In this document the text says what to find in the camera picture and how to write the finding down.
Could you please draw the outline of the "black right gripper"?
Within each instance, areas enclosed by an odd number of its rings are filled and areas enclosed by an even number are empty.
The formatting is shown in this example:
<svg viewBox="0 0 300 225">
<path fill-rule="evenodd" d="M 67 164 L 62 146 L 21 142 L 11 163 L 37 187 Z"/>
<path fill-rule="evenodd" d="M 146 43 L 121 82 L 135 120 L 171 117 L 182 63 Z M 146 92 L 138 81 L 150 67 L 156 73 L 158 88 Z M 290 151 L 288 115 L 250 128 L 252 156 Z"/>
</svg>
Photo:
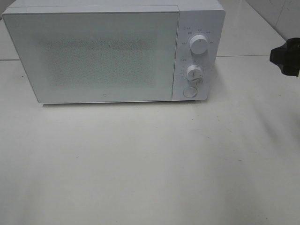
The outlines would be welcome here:
<svg viewBox="0 0 300 225">
<path fill-rule="evenodd" d="M 295 37 L 286 41 L 284 46 L 272 49 L 270 62 L 283 66 L 282 73 L 298 77 L 300 73 L 300 38 Z"/>
</svg>

